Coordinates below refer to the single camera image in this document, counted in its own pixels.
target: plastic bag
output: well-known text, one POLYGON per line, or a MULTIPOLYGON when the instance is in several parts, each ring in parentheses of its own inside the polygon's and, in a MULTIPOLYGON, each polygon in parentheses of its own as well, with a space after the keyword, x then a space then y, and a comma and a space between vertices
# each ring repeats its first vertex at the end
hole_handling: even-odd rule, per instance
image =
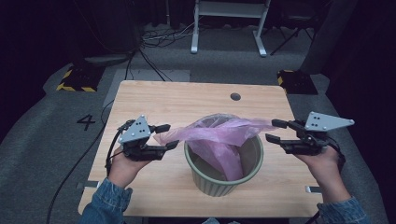
POLYGON ((186 141, 191 150, 226 176, 228 181, 243 177, 237 147, 261 131, 276 127, 266 119, 240 119, 230 114, 206 116, 185 127, 154 135, 161 145, 186 141))

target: wooden table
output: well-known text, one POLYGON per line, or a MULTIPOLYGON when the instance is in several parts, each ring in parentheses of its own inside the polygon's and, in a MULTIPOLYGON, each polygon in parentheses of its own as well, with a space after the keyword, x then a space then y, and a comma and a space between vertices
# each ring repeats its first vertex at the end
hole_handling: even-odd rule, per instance
MULTIPOLYGON (((117 128, 128 119, 147 116, 149 125, 185 127, 211 114, 228 113, 240 118, 292 120, 285 92, 278 86, 209 84, 186 82, 123 81, 120 84, 102 141, 88 180, 102 181, 105 160, 117 128), (237 92, 241 100, 230 95, 237 92)), ((295 139, 292 129, 271 134, 295 139)), ((195 187, 184 156, 184 142, 153 161, 131 184, 134 189, 125 216, 139 217, 312 217, 321 196, 306 193, 317 183, 305 164, 287 155, 280 146, 265 140, 263 164, 247 183, 229 195, 211 197, 195 187)), ((158 145, 150 138, 149 145, 158 145)), ((78 211, 92 199, 96 188, 85 188, 78 211)))

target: gray carpet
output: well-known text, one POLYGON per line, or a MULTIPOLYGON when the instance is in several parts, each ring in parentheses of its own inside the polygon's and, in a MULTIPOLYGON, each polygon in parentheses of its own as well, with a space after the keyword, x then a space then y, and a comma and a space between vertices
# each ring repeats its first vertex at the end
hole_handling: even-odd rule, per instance
MULTIPOLYGON (((186 76, 173 77, 174 81, 277 85, 278 70, 299 68, 309 48, 308 37, 301 34, 274 56, 262 58, 251 31, 252 27, 201 32, 197 54, 190 54, 190 36, 165 48, 145 48, 143 51, 162 71, 187 71, 188 79, 186 76)), ((267 51, 271 51, 282 42, 282 35, 278 30, 272 30, 262 39, 267 51)), ((115 57, 106 55, 91 60, 115 57)), ((70 64, 49 78, 43 86, 47 95, 18 120, 0 146, 0 223, 45 223, 56 189, 103 127, 101 119, 106 120, 110 110, 107 107, 102 114, 104 105, 114 97, 114 88, 122 80, 126 65, 108 67, 98 92, 56 91, 70 64), (85 125, 77 121, 87 115, 92 115, 95 123, 84 131, 85 125)), ((151 68, 136 53, 131 70, 135 74, 138 70, 151 68)), ((152 76, 136 75, 135 78, 150 79, 152 76)), ((324 94, 329 80, 323 75, 312 78, 319 95, 288 95, 295 118, 305 119, 310 111, 337 116, 324 94)), ((349 132, 347 129, 337 130, 331 136, 338 140, 346 154, 343 178, 348 189, 360 200, 373 223, 388 223, 378 186, 349 132)), ((99 140, 65 182, 53 205, 50 223, 78 221, 81 189, 77 189, 77 185, 88 178, 99 140)), ((127 221, 140 224, 143 220, 127 217, 127 221)), ((290 223, 296 224, 305 221, 306 218, 290 219, 290 223)))

